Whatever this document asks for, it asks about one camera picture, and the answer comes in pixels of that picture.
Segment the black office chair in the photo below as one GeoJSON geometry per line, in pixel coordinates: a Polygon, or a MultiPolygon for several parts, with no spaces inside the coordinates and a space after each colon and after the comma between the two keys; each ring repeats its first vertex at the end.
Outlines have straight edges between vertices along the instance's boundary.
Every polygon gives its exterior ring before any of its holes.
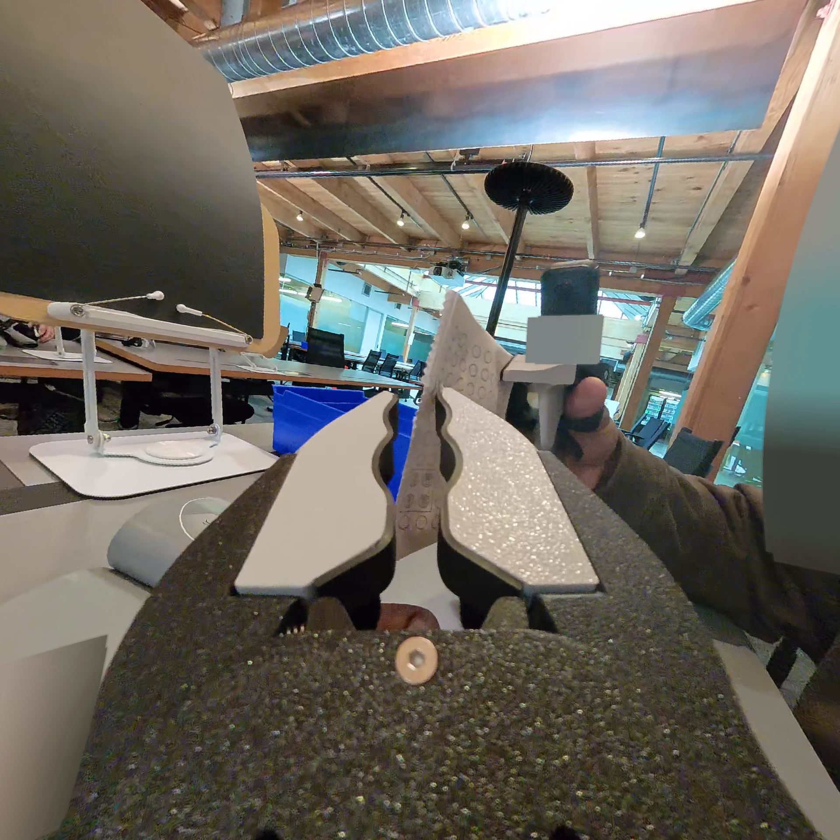
{"type": "Polygon", "coordinates": [[[346,366],[344,334],[310,328],[307,333],[306,360],[308,364],[343,370],[346,366]]]}

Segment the grey desk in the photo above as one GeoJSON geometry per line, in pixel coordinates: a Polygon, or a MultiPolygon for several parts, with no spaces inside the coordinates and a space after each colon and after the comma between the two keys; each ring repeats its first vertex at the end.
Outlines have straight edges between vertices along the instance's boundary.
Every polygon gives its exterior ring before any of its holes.
{"type": "MultiPolygon", "coordinates": [[[[23,486],[2,490],[2,602],[23,597],[2,608],[2,661],[39,654],[88,637],[108,636],[106,665],[142,603],[144,594],[132,582],[100,581],[66,612],[53,600],[27,595],[64,574],[108,565],[107,551],[115,533],[138,512],[158,504],[166,533],[178,525],[177,512],[190,499],[213,497],[232,501],[259,474],[237,476],[202,485],[117,500],[75,497],[49,477],[28,450],[34,437],[3,437],[2,467],[23,486]]],[[[824,838],[838,838],[838,790],[819,766],[781,692],[775,688],[748,638],[725,619],[699,611],[714,639],[742,711],[766,757],[780,773],[804,813],[824,838]]]]}

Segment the person's right forearm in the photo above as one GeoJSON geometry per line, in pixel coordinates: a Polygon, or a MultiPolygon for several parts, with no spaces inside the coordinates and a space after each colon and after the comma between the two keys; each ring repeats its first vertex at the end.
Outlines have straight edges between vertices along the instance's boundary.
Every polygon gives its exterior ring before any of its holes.
{"type": "Polygon", "coordinates": [[[780,563],[752,486],[687,476],[620,435],[596,494],[646,542],[694,603],[750,635],[821,659],[838,636],[838,576],[780,563]]]}

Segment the white printed paper bag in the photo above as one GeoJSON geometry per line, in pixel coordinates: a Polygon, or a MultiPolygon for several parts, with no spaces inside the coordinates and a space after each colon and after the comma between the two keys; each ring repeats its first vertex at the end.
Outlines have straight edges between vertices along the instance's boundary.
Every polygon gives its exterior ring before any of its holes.
{"type": "Polygon", "coordinates": [[[502,374],[512,360],[484,330],[455,291],[445,295],[444,309],[423,376],[399,492],[395,502],[395,557],[435,544],[445,480],[440,471],[441,444],[436,426],[436,397],[450,387],[504,418],[512,384],[502,374]]]}

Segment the grey instruction booklet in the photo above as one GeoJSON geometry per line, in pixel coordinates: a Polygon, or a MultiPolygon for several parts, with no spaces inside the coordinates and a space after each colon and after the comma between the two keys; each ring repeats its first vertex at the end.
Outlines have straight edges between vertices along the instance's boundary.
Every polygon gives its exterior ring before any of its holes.
{"type": "Polygon", "coordinates": [[[229,500],[218,497],[155,502],[116,532],[108,546],[108,565],[154,588],[182,552],[229,505],[229,500]]]}

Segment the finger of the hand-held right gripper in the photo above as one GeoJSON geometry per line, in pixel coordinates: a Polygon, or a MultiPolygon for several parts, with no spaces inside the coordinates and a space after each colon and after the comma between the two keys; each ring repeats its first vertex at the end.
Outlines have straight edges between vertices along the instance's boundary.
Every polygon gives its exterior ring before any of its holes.
{"type": "Polygon", "coordinates": [[[512,358],[501,379],[511,383],[572,384],[576,374],[576,364],[535,364],[525,358],[512,358]]]}

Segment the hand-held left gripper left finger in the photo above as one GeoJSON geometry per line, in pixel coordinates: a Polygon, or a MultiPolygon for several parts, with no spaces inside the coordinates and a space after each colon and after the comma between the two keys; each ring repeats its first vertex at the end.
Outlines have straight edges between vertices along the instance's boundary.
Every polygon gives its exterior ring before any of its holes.
{"type": "Polygon", "coordinates": [[[398,401],[383,392],[301,446],[235,580],[241,595],[379,597],[395,572],[387,482],[398,401]]]}

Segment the person's right hand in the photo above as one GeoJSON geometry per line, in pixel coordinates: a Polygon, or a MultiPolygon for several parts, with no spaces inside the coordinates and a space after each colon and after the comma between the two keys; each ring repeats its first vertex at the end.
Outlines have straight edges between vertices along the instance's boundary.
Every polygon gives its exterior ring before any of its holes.
{"type": "Polygon", "coordinates": [[[553,454],[589,490],[610,479],[622,453],[623,435],[609,416],[606,385],[590,376],[564,396],[553,454]]]}

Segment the black pole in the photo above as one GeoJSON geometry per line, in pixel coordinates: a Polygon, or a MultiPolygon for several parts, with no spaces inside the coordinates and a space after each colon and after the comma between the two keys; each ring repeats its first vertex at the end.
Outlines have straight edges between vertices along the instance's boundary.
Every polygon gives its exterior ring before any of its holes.
{"type": "Polygon", "coordinates": [[[495,335],[527,216],[554,214],[564,209],[573,198],[574,185],[568,176],[546,164],[511,161],[499,164],[487,174],[484,189],[494,204],[514,213],[507,252],[486,325],[489,335],[495,335]]]}

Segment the wooden office desk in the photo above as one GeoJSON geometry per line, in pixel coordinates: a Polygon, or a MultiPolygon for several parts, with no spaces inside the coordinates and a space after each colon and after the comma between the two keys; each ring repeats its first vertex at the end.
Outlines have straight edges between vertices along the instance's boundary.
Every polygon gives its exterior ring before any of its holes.
{"type": "MultiPolygon", "coordinates": [[[[96,351],[96,379],[104,382],[151,382],[152,373],[118,357],[96,351]]],[[[24,352],[10,345],[1,348],[1,377],[4,379],[40,378],[80,381],[81,360],[50,360],[24,352]]]]}

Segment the blue plastic bin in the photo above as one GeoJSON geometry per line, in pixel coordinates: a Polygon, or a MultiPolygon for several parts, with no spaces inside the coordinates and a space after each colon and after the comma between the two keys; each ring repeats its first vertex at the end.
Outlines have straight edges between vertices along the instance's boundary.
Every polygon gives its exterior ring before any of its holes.
{"type": "MultiPolygon", "coordinates": [[[[274,384],[272,390],[272,448],[278,455],[297,453],[320,429],[367,400],[362,391],[353,390],[280,384],[274,384]]],[[[400,489],[416,415],[415,407],[399,403],[393,442],[394,476],[388,483],[394,499],[400,489]]]]}

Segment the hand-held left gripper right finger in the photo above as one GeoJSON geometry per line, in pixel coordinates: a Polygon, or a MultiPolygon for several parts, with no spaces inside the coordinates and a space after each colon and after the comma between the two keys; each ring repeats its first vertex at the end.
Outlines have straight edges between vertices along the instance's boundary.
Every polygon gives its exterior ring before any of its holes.
{"type": "Polygon", "coordinates": [[[457,595],[591,594],[600,584],[539,451],[503,416],[451,387],[437,394],[444,549],[457,595]]]}

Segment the corrugated silver duct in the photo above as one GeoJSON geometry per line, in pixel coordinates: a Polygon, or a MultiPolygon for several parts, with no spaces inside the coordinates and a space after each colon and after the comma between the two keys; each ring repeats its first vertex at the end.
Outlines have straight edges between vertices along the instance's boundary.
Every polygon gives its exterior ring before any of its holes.
{"type": "Polygon", "coordinates": [[[533,1],[298,2],[193,44],[228,82],[237,82],[504,25],[549,7],[533,1]]]}

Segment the wooden column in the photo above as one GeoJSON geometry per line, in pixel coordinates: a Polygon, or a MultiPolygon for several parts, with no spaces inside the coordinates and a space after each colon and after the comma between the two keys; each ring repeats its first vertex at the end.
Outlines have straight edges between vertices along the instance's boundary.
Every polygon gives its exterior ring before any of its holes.
{"type": "Polygon", "coordinates": [[[839,127],[839,10],[829,2],[780,144],[675,426],[732,440],[780,315],[839,127]]]}

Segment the black wood-rimmed panel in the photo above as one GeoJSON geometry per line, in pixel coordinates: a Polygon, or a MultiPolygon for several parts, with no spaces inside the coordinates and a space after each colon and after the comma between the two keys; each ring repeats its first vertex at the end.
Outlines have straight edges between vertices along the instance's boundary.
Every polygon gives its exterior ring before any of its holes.
{"type": "Polygon", "coordinates": [[[2,314],[274,356],[277,226],[228,84],[140,2],[2,2],[2,314]]]}

